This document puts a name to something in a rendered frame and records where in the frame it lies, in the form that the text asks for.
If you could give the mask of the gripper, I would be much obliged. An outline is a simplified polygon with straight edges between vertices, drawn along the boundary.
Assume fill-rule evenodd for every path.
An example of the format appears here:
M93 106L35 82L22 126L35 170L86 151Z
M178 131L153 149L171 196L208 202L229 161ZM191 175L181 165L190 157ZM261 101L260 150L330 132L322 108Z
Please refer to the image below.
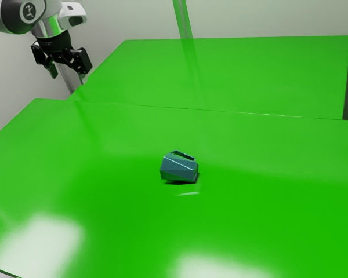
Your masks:
M37 38L37 42L31 45L31 50L35 62L42 65L53 79L56 79L58 76L58 71L53 61L64 61L70 69L78 74L82 85L86 83L87 75L93 68L85 48L73 49L68 31L51 38Z

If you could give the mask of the teal faceted mug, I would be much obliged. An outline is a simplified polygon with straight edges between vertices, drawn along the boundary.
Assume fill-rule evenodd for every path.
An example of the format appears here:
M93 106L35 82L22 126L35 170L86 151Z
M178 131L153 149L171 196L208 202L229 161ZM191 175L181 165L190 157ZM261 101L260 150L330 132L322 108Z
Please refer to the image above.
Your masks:
M159 173L162 180L195 183L198 169L195 157L174 150L163 156Z

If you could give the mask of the grey metal post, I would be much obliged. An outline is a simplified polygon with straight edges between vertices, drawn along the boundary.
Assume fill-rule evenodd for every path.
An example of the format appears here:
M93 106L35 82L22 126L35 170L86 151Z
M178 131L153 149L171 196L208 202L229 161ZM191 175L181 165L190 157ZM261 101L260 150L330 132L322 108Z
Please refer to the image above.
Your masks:
M181 39L193 39L186 0L172 0L176 23Z
M80 86L88 80L88 75L78 74L73 69L60 63L56 63L57 70L62 76L70 94L73 94Z

